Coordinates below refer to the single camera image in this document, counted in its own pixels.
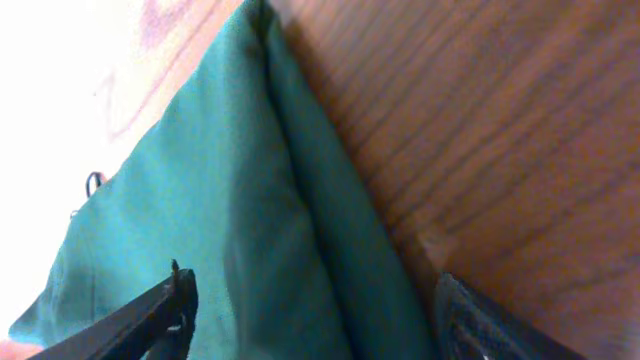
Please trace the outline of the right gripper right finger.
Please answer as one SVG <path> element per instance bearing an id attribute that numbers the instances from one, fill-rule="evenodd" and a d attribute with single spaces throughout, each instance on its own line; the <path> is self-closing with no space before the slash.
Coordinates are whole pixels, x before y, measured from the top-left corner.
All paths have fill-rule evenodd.
<path id="1" fill-rule="evenodd" d="M 434 315 L 444 359 L 584 359 L 450 273 L 437 281 Z"/>

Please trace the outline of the green garment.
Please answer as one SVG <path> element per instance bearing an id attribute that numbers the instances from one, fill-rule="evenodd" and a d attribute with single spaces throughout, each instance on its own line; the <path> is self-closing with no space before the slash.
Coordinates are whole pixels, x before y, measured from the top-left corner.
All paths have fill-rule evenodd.
<path id="1" fill-rule="evenodd" d="M 44 347 L 194 271 L 193 359 L 433 359 L 429 323 L 264 1 L 241 4 L 72 218 L 10 337 Z"/>

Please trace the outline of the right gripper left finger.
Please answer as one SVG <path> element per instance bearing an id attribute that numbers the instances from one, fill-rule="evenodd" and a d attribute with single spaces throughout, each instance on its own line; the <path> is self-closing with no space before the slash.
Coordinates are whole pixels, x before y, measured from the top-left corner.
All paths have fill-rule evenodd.
<path id="1" fill-rule="evenodd" d="M 56 265 L 27 310 L 36 359 L 186 359 L 199 307 L 196 276 L 171 264 L 159 283 L 123 296 L 116 283 Z"/>

